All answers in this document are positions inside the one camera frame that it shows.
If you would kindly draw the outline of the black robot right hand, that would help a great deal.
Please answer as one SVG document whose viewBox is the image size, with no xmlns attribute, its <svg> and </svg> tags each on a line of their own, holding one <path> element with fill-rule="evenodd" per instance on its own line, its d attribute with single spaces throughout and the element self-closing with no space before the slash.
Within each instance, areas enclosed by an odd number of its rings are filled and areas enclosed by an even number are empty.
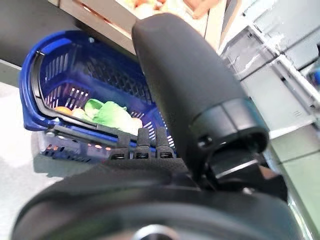
<svg viewBox="0 0 320 240">
<path fill-rule="evenodd" d="M 14 240 L 301 240 L 269 131 L 206 40 L 170 13 L 132 27 L 137 60 L 82 31 L 41 40 L 20 72 L 45 154 L 93 162 L 34 196 Z"/>
</svg>

